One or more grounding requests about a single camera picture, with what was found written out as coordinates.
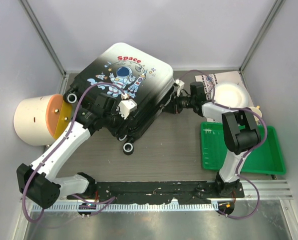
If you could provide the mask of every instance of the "white cup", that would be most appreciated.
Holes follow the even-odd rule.
[[[255,112],[257,115],[259,115],[260,117],[262,117],[262,112],[260,110],[260,106],[257,106],[257,107],[249,106],[248,108],[251,109],[253,112]],[[257,121],[257,122],[259,121],[259,119],[256,116],[254,116],[254,118],[255,118],[255,121]]]

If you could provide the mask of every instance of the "green tray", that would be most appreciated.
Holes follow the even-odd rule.
[[[263,137],[264,128],[262,126],[259,126],[259,131]],[[228,150],[224,143],[222,124],[214,122],[201,123],[201,140],[203,168],[219,170],[223,165]],[[286,173],[274,127],[268,126],[267,140],[248,156],[242,172],[277,175]]]

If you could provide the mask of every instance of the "metal floor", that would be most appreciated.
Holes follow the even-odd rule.
[[[236,203],[235,216],[252,211],[256,202]],[[39,213],[32,214],[37,218]],[[77,216],[76,212],[45,212],[42,224],[56,227]],[[27,227],[25,240],[291,240],[279,200],[261,201],[250,218],[234,220],[215,211],[103,212],[79,218],[57,229],[40,224]]]
[[[183,73],[175,71],[174,79]],[[70,74],[67,89],[76,75]],[[183,79],[185,89],[189,90],[195,75],[200,74],[193,72]],[[191,109],[178,115],[161,113],[135,142],[130,156],[122,152],[123,143],[103,128],[75,151],[58,177],[84,172],[97,181],[112,182],[213,180],[216,172],[201,168],[200,125],[205,120]],[[244,175],[252,180],[272,179],[264,174]]]

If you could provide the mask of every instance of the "astronaut illustration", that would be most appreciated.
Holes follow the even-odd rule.
[[[109,78],[113,84],[119,86],[122,89],[125,89],[128,84],[133,83],[135,80],[135,76],[132,76],[131,68],[127,66],[118,68],[116,76],[114,76],[113,73],[110,73]],[[107,94],[112,95],[113,97],[117,97],[121,94],[121,92],[116,87],[109,86],[109,91],[107,92]]]
[[[147,70],[144,71],[144,73],[142,73],[138,77],[138,79],[135,81],[135,83],[128,88],[128,93],[129,93],[130,97],[132,97],[132,98],[135,97],[135,93],[138,91],[138,88],[139,88],[141,82],[145,79],[146,74],[147,74]]]
[[[93,78],[87,79],[90,85],[103,82],[103,84],[99,85],[98,87],[102,90],[108,89],[107,94],[116,98],[117,96],[121,95],[122,92],[115,86],[106,84],[105,80],[109,78],[114,85],[123,89],[131,98],[135,98],[139,86],[146,79],[147,70],[145,70],[142,65],[127,60],[118,61],[113,64],[108,62],[105,67],[108,66],[110,66],[108,71],[112,71],[112,68],[115,67],[118,68],[115,68],[117,69],[116,72],[111,72],[109,77],[107,77],[103,72],[101,74],[95,75],[96,79],[100,79],[100,81]]]

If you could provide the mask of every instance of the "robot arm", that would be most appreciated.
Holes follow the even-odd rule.
[[[217,191],[221,195],[231,194],[239,183],[239,174],[249,154],[248,150],[261,141],[254,116],[244,110],[231,110],[220,107],[207,100],[201,82],[190,84],[191,95],[183,96],[179,92],[173,96],[170,104],[164,109],[169,113],[180,113],[183,108],[193,109],[202,117],[212,118],[223,124],[224,141],[228,148],[223,166],[216,176]]]
[[[120,116],[117,116],[116,109],[119,109]],[[43,209],[52,206],[58,198],[71,194],[80,193],[84,198],[92,196],[95,192],[95,180],[87,174],[80,172],[65,178],[56,178],[56,176],[83,142],[103,126],[116,124],[118,120],[127,118],[135,109],[136,103],[131,99],[122,100],[117,107],[114,98],[100,94],[89,109],[81,108],[78,111],[76,121],[69,124],[64,133],[42,156],[29,166],[21,164],[18,167],[16,172],[20,192],[23,193],[29,177],[35,169],[38,169],[26,196]],[[38,168],[47,155],[50,157]]]

